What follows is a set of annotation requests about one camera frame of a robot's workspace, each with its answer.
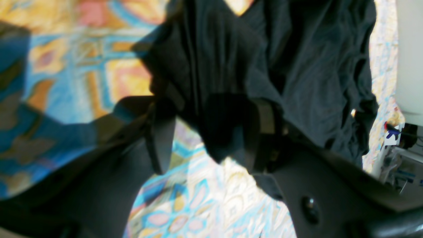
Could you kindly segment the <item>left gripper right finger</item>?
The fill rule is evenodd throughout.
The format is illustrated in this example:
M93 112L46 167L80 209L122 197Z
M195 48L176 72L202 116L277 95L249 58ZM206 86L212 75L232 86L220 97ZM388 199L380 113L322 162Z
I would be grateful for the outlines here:
M314 145L270 101L245 106L245 167L287 206L298 238L422 237L422 199Z

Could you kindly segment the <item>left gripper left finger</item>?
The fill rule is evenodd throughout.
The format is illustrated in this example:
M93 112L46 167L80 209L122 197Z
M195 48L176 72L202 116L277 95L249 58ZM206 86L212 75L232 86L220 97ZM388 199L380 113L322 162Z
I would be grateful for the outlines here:
M142 185L170 164L177 108L169 99L128 97L142 115L107 146L1 201L1 228L29 238L121 238Z

